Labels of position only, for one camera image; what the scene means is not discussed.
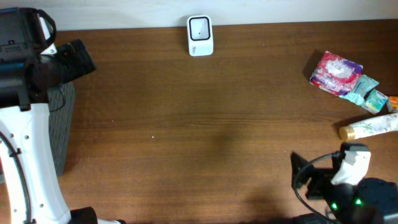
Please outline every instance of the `plastic wrapper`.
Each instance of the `plastic wrapper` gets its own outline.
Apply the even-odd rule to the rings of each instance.
[[[387,101],[387,107],[390,113],[398,112],[398,96],[390,96]]]
[[[362,65],[326,51],[310,83],[336,96],[345,96],[353,90],[362,69]]]
[[[373,90],[365,101],[363,108],[372,114],[377,114],[386,104],[388,97],[377,90]]]
[[[374,79],[367,77],[366,75],[361,75],[354,86],[354,89],[347,95],[340,96],[340,98],[350,100],[350,102],[355,103],[358,106],[363,106],[365,104],[365,95],[378,84],[379,82]]]

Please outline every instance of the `wooden table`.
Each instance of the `wooden table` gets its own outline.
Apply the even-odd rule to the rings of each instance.
[[[74,82],[65,174],[71,209],[128,223],[239,223],[309,213],[290,188],[290,153],[337,151],[337,129],[372,117],[309,84],[324,51],[364,66],[398,95],[398,21],[216,26],[193,58],[187,30],[60,32],[81,38],[98,70]],[[398,181],[397,133],[360,139],[368,177]],[[323,210],[325,203],[313,203]],[[10,223],[0,185],[0,217]]]

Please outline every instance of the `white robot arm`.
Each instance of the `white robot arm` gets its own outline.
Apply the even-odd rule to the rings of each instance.
[[[47,90],[96,69],[82,41],[55,48],[55,22],[32,8],[0,10],[0,158],[13,224],[120,224],[70,211],[55,173]]]

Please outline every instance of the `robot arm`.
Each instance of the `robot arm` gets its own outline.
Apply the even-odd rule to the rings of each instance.
[[[398,222],[397,184],[377,178],[363,178],[367,173],[370,152],[362,144],[343,143],[340,152],[329,156],[332,169],[314,168],[298,154],[291,155],[292,187],[307,185],[308,200],[325,200],[338,221],[343,224],[375,224]],[[314,211],[323,219],[327,217]]]
[[[51,154],[48,104],[33,104],[29,111],[20,111],[18,106],[0,109],[0,132],[7,138],[0,144],[0,156],[12,222],[23,223],[30,212],[37,223],[68,223],[70,211],[62,197]],[[17,155],[10,153],[6,141]],[[19,158],[25,183],[19,178],[14,156]],[[24,187],[30,197],[30,211]]]
[[[69,211],[55,173],[47,90],[96,70],[83,42],[56,49],[54,21],[31,8],[0,10],[0,33],[0,157],[12,223],[125,223],[97,220],[90,207]]]

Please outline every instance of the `small white electronic device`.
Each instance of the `small white electronic device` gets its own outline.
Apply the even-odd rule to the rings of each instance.
[[[213,53],[213,29],[208,16],[191,16],[187,20],[189,54],[192,57]]]

